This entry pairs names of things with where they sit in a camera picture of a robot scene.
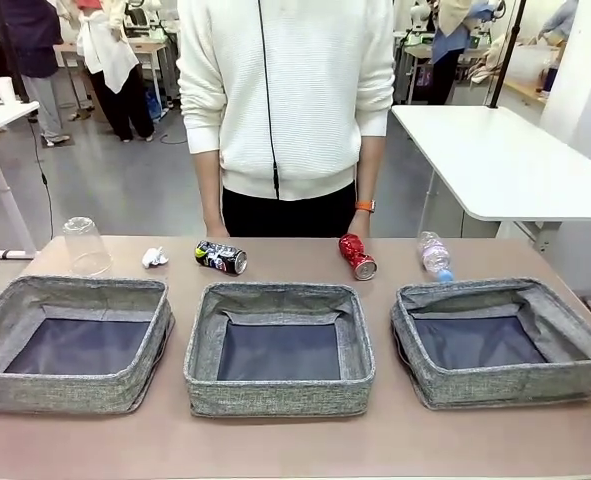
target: crushed red can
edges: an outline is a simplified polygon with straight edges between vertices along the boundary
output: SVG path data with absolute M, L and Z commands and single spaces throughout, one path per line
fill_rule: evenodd
M 366 255 L 364 243 L 357 235 L 348 233 L 339 240 L 339 251 L 353 269 L 357 280 L 370 280 L 377 272 L 373 257 Z

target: blue bottle cap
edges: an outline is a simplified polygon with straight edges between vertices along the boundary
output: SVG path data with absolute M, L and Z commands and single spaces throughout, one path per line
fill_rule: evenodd
M 437 279 L 440 282 L 452 282 L 453 274 L 450 272 L 450 270 L 442 270 L 437 274 Z

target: water bottle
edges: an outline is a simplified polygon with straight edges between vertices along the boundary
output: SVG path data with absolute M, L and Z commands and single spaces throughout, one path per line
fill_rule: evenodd
M 452 282 L 451 256 L 436 233 L 422 232 L 419 236 L 419 255 L 426 271 L 440 282 Z

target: knit sweater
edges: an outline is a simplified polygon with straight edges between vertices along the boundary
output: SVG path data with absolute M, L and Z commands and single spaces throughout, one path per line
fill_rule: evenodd
M 361 137 L 385 136 L 391 0 L 262 0 L 280 198 L 355 178 Z M 225 188 L 275 198 L 257 0 L 183 0 L 179 86 L 191 153 L 219 150 Z

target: black can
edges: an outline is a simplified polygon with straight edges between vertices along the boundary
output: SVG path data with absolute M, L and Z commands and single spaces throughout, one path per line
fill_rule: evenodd
M 195 260 L 204 267 L 241 275 L 246 270 L 246 252 L 239 248 L 202 240 L 195 248 Z

